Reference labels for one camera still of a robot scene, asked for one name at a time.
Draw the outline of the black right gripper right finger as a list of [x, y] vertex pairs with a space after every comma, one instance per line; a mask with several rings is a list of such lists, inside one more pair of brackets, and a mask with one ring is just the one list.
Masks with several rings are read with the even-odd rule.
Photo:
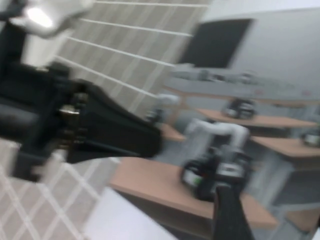
[[246, 219], [240, 195], [233, 186], [225, 190], [226, 240], [253, 240], [253, 234]]

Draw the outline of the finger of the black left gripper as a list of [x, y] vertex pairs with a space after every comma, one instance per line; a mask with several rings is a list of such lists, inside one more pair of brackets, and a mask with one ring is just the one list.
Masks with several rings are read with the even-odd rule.
[[77, 164], [108, 157], [151, 158], [163, 146], [162, 132], [133, 115], [103, 117], [89, 113], [80, 118], [80, 128], [67, 162]]

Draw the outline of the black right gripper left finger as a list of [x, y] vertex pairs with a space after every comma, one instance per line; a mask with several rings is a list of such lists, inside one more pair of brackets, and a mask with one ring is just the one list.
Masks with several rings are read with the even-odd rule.
[[218, 185], [214, 196], [214, 213], [212, 222], [213, 240], [230, 240], [233, 236], [233, 226], [230, 225], [229, 203], [232, 199], [232, 189], [227, 185]]

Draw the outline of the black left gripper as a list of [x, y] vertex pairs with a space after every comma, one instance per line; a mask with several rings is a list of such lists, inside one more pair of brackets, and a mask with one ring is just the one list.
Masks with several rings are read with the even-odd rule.
[[10, 168], [12, 177], [39, 180], [56, 149], [69, 149], [84, 125], [103, 128], [158, 129], [115, 102], [101, 87], [70, 78], [59, 62], [40, 70], [12, 62], [0, 76], [0, 136], [20, 144]]

